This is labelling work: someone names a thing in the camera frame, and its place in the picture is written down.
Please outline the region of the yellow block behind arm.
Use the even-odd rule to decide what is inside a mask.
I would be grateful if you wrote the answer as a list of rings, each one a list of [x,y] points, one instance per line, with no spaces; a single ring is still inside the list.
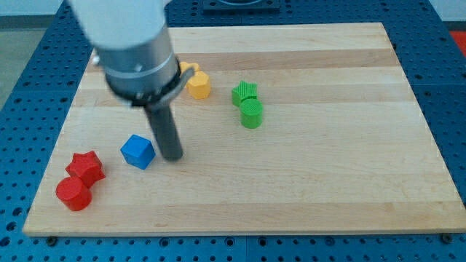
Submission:
[[[179,65],[182,73],[189,68],[193,68],[195,72],[200,71],[200,65],[198,63],[188,63],[185,61],[181,61]]]

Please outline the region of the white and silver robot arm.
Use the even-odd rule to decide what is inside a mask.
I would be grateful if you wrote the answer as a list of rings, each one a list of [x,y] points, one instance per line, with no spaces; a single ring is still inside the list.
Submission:
[[[168,106],[193,70],[182,72],[165,18],[170,0],[71,0],[111,91],[133,106]]]

